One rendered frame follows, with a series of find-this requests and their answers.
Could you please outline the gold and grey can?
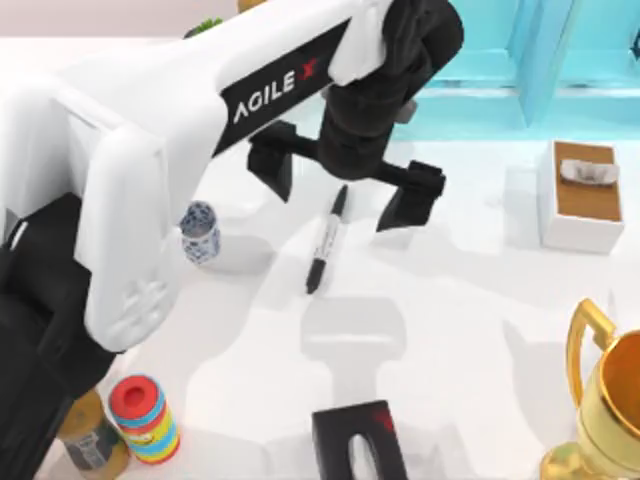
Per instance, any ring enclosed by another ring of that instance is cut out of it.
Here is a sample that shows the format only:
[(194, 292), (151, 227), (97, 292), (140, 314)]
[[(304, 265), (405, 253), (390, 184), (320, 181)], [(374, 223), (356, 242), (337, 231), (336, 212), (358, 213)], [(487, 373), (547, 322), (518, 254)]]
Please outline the gold and grey can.
[(96, 389), (73, 402), (57, 438), (85, 480), (116, 480), (129, 465), (128, 446)]

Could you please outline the green potted plant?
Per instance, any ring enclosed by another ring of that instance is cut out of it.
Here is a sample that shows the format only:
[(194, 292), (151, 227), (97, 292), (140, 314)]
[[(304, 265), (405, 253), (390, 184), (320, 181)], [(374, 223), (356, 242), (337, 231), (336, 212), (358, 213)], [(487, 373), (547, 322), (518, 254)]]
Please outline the green potted plant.
[(206, 20), (202, 21), (201, 23), (199, 23), (198, 25), (190, 28), (183, 36), (184, 39), (199, 35), (200, 33), (203, 33), (207, 30), (210, 30), (212, 28), (214, 28), (217, 25), (220, 25), (221, 23), (223, 23), (224, 20), (220, 17), (216, 17), (216, 18), (207, 18)]

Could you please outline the black marker pen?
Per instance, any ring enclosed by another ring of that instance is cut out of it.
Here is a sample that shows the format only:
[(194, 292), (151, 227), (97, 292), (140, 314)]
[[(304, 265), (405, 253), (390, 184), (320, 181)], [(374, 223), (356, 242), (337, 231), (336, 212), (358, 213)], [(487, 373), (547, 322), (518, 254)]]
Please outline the black marker pen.
[(306, 292), (313, 294), (321, 284), (329, 255), (333, 248), (339, 226), (342, 222), (344, 209), (348, 198), (348, 185), (344, 184), (338, 191), (327, 217), (325, 229), (317, 245), (311, 266), (306, 278)]

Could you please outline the stack of coloured rings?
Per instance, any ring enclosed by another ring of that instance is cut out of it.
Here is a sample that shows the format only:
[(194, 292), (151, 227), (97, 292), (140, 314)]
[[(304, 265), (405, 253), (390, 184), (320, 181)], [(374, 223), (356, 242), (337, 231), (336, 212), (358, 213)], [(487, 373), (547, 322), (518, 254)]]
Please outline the stack of coloured rings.
[(111, 390), (108, 407), (135, 457), (157, 465), (171, 459), (180, 446), (180, 432), (164, 391), (147, 375), (121, 379)]

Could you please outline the white tissue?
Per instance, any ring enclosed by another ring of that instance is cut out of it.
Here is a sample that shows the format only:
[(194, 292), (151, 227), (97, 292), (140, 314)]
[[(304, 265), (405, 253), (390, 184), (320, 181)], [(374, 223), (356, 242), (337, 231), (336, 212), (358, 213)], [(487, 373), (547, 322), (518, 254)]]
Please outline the white tissue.
[(590, 186), (613, 186), (619, 179), (617, 164), (594, 163), (579, 159), (563, 159), (560, 176), (568, 182)]

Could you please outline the gold trophy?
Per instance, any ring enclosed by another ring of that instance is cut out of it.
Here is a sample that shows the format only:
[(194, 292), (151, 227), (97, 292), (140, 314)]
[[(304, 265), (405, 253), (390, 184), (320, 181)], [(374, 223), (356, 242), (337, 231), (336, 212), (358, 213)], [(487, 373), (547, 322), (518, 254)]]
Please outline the gold trophy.
[(618, 335), (585, 298), (571, 318), (565, 360), (576, 439), (545, 454), (539, 480), (640, 480), (640, 330)]

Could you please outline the black tissue box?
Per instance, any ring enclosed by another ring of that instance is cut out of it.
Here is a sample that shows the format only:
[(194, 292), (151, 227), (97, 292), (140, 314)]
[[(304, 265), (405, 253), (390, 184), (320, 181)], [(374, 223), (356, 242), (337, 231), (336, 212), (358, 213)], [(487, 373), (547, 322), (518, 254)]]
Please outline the black tissue box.
[(377, 480), (409, 480), (386, 400), (316, 411), (312, 430), (321, 480), (356, 480), (350, 458), (356, 436), (372, 452)]

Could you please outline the light blue rack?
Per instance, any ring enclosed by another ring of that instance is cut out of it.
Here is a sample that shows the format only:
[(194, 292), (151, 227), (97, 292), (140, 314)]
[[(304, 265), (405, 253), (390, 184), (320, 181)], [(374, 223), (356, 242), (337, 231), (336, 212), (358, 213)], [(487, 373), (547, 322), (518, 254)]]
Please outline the light blue rack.
[(640, 0), (452, 0), (461, 52), (409, 140), (640, 139)]

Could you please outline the white and wooden tissue box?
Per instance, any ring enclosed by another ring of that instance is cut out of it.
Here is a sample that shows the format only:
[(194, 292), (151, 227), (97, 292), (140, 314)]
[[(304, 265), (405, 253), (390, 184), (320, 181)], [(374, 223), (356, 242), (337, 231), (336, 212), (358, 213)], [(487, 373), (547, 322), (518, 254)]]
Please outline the white and wooden tissue box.
[(609, 254), (624, 230), (619, 179), (613, 186), (568, 182), (560, 176), (563, 159), (617, 164), (609, 145), (553, 140), (538, 162), (537, 214), (541, 244), (547, 248)]

